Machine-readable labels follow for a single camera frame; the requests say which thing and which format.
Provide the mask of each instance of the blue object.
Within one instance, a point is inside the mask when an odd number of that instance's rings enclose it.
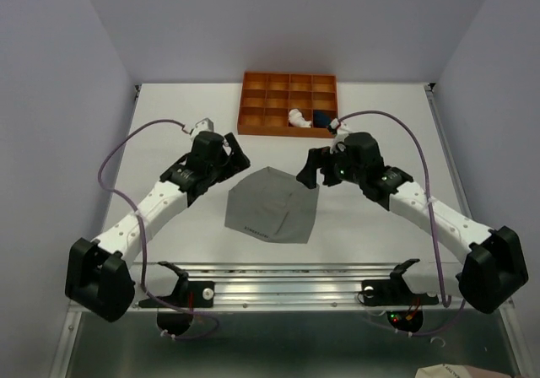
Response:
[[[313,127],[328,127],[332,118],[324,111],[313,111]]]

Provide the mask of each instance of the gray fabric square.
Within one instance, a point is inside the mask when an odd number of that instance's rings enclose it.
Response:
[[[272,243],[307,243],[315,223],[319,186],[272,167],[256,171],[229,191],[225,226]]]

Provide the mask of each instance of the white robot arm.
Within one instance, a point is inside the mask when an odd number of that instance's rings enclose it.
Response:
[[[126,312],[135,294],[129,268],[143,244],[138,216],[143,219],[149,243],[167,222],[209,187],[250,166],[232,133],[223,137],[212,130],[208,119],[195,126],[191,133],[192,151],[160,176],[137,205],[137,213],[129,213],[92,241],[79,239],[73,244],[67,265],[68,298],[107,321],[115,321]]]
[[[366,132],[351,132],[334,121],[332,146],[309,151],[304,169],[296,179],[316,186],[316,171],[323,185],[354,183],[364,195],[389,212],[399,215],[431,235],[424,189],[404,171],[384,164],[377,142]],[[517,234],[502,227],[494,230],[476,223],[444,203],[430,199],[438,241],[457,259],[442,264],[445,291],[462,297],[483,313],[491,313],[528,280],[527,267]],[[396,266],[390,278],[365,280],[363,303],[367,306],[434,305],[440,293],[439,274],[433,262],[411,259]]]

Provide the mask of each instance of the screw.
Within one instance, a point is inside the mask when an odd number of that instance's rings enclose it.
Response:
[[[210,288],[205,288],[202,290],[202,297],[205,300],[211,300],[213,298],[213,291]]]
[[[365,288],[362,289],[362,290],[364,291],[364,292],[363,292],[363,295],[364,295],[366,298],[373,298],[373,296],[374,296],[373,294],[367,294],[368,291],[369,291],[369,292],[373,292],[373,291],[374,291],[373,287],[371,287],[371,286],[368,285],[367,287],[365,287]]]

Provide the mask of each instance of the white wall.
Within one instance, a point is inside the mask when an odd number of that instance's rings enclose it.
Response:
[[[521,237],[531,280],[515,300],[538,356],[540,0],[486,0],[435,98],[473,216]]]
[[[2,378],[48,376],[68,250],[100,227],[96,171],[133,96],[89,0],[0,0]]]
[[[483,0],[91,0],[138,82],[435,81]]]

